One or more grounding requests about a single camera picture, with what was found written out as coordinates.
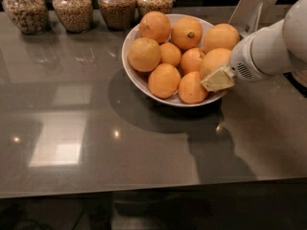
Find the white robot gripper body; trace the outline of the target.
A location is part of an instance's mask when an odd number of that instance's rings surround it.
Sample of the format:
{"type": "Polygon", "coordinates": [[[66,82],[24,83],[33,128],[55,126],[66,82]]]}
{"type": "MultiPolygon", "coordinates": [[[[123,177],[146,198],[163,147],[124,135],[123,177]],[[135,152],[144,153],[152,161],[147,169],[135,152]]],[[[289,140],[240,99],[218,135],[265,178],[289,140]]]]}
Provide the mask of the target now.
{"type": "Polygon", "coordinates": [[[261,56],[268,55],[265,48],[272,43],[266,32],[255,32],[244,37],[231,51],[230,69],[241,81],[262,81],[271,75],[266,72],[261,56]]]}

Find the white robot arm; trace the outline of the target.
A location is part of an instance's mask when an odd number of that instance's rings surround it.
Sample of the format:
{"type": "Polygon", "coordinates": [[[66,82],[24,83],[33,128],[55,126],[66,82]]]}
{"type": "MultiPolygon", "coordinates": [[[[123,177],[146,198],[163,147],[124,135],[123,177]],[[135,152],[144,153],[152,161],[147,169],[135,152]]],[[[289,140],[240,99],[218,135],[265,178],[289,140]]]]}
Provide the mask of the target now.
{"type": "Polygon", "coordinates": [[[232,87],[236,80],[262,81],[307,68],[307,0],[298,0],[285,18],[245,36],[231,51],[229,63],[201,79],[207,91],[232,87]]]}

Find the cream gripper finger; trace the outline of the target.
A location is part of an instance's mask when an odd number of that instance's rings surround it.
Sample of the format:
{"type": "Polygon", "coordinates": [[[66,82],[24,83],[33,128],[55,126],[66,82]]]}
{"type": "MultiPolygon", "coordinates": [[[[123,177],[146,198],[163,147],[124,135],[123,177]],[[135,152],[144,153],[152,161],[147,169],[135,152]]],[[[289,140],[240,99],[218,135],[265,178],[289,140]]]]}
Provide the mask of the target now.
{"type": "Polygon", "coordinates": [[[216,70],[201,80],[201,85],[209,92],[217,92],[235,84],[235,72],[227,64],[220,65],[216,70]]]}

